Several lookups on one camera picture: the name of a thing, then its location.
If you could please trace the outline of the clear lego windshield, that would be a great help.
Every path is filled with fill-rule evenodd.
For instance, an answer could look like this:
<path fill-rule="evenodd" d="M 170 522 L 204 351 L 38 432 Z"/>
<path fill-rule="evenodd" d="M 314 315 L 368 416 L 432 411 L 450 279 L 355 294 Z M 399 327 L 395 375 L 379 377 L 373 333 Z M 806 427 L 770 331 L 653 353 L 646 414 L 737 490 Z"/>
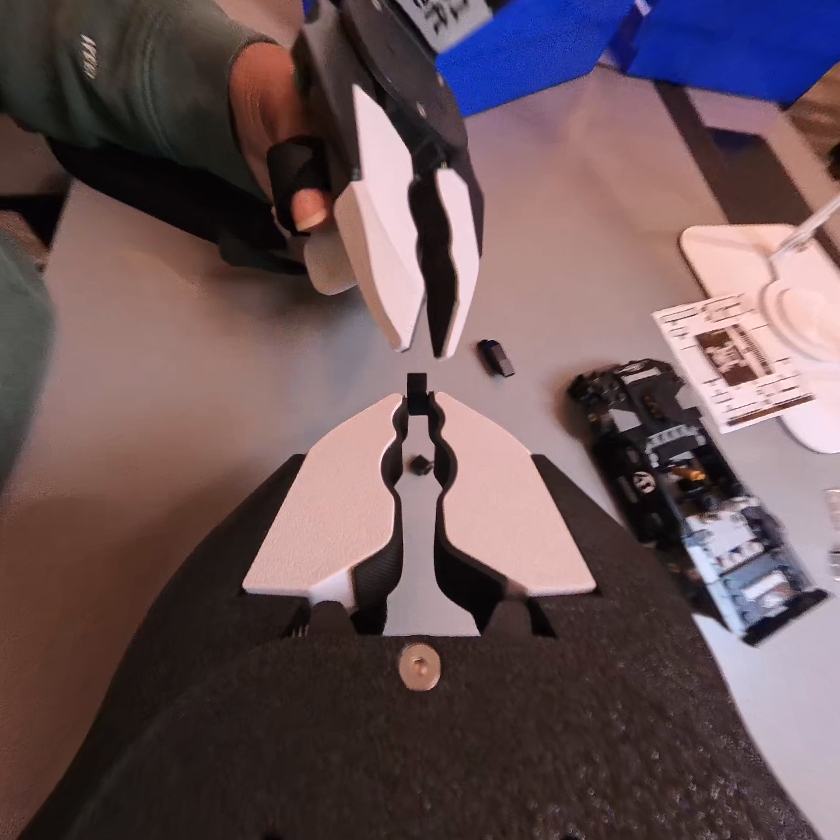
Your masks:
<path fill-rule="evenodd" d="M 839 582 L 839 488 L 825 490 L 824 499 L 833 540 L 828 552 L 828 566 L 833 580 Z"/>

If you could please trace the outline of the black lego car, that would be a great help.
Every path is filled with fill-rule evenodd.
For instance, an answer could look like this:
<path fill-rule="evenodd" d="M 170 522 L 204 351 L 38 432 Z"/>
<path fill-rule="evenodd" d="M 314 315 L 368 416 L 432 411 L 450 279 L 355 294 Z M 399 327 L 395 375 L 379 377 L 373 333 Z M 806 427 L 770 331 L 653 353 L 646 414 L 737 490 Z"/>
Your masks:
<path fill-rule="evenodd" d="M 750 646 L 824 603 L 778 520 L 741 482 L 659 360 L 580 374 L 567 394 L 591 456 L 635 538 L 654 550 L 694 613 Z"/>

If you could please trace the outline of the sticker sheet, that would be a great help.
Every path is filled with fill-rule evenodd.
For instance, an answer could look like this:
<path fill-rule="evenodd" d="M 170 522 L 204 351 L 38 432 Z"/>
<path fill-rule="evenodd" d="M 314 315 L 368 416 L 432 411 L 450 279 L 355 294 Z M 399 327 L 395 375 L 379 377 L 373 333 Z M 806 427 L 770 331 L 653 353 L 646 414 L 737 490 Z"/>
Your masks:
<path fill-rule="evenodd" d="M 652 319 L 721 434 L 816 399 L 791 352 L 742 293 L 658 310 Z"/>

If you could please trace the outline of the blue storage bin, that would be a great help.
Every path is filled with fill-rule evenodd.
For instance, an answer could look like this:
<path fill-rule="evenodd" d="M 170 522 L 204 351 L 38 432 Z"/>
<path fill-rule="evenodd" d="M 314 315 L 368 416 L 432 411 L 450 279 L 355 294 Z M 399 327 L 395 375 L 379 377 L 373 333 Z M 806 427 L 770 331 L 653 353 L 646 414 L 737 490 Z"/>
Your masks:
<path fill-rule="evenodd" d="M 437 71 L 468 117 L 589 74 L 631 1 L 518 1 L 439 55 Z"/>
<path fill-rule="evenodd" d="M 634 2 L 609 49 L 632 77 L 787 107 L 838 64 L 839 2 Z"/>

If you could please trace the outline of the long black lego piece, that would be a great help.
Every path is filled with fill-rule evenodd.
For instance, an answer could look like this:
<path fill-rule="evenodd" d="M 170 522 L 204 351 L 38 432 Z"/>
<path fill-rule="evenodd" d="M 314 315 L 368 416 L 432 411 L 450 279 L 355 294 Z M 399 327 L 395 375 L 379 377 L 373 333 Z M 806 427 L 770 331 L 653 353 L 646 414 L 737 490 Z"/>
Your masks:
<path fill-rule="evenodd" d="M 516 371 L 501 343 L 494 339 L 481 339 L 476 342 L 476 352 L 489 375 L 507 379 Z"/>

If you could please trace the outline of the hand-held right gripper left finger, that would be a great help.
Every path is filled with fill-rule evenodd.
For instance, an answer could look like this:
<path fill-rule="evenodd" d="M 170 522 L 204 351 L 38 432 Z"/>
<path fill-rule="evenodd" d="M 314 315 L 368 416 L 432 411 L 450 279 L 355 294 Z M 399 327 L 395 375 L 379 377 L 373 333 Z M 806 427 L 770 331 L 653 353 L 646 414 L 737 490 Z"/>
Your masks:
<path fill-rule="evenodd" d="M 383 465 L 403 439 L 395 426 L 403 403 L 390 394 L 309 449 L 245 575 L 247 593 L 337 602 L 349 613 L 362 606 L 354 576 L 396 529 L 394 480 Z"/>

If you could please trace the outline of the white booklet stand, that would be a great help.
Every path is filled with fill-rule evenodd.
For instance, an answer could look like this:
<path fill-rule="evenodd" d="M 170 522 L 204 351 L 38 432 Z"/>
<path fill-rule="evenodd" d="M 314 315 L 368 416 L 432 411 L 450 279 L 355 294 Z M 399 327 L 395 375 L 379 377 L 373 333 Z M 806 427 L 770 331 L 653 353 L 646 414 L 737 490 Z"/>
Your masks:
<path fill-rule="evenodd" d="M 834 196 L 797 227 L 696 225 L 679 237 L 707 296 L 740 295 L 804 375 L 812 399 L 785 410 L 783 424 L 799 444 L 822 455 L 839 451 L 839 275 L 816 234 L 838 206 Z"/>

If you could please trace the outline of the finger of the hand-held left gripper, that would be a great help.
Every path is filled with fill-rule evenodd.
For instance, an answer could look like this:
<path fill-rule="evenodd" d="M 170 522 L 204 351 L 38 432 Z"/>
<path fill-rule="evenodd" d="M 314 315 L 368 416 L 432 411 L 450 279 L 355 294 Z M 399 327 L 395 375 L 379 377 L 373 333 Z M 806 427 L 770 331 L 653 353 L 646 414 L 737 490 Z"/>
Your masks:
<path fill-rule="evenodd" d="M 434 355 L 456 351 L 473 300 L 480 250 L 464 179 L 451 168 L 434 176 L 434 225 L 428 233 L 428 325 Z"/>
<path fill-rule="evenodd" d="M 364 302 L 396 352 L 413 342 L 425 298 L 417 227 L 408 202 L 412 157 L 380 105 L 352 87 L 360 175 L 333 213 Z"/>

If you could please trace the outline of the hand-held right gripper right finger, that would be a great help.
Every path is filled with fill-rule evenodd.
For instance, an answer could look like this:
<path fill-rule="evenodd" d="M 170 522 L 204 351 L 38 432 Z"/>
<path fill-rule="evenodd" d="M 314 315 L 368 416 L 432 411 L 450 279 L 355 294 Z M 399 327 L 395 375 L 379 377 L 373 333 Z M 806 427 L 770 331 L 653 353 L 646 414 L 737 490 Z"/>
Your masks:
<path fill-rule="evenodd" d="M 532 453 L 507 430 L 434 393 L 441 486 L 434 571 L 446 597 L 485 631 L 501 602 L 590 595 L 597 583 Z"/>

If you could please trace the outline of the person's left hand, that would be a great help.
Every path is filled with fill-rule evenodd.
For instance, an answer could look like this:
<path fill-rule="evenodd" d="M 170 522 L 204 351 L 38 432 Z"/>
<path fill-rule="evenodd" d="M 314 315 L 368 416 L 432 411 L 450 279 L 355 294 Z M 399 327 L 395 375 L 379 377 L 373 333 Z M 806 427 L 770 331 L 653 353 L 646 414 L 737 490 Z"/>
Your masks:
<path fill-rule="evenodd" d="M 260 191 L 270 197 L 269 150 L 316 134 L 298 96 L 290 52 L 265 41 L 244 47 L 230 70 L 228 99 L 239 150 Z"/>

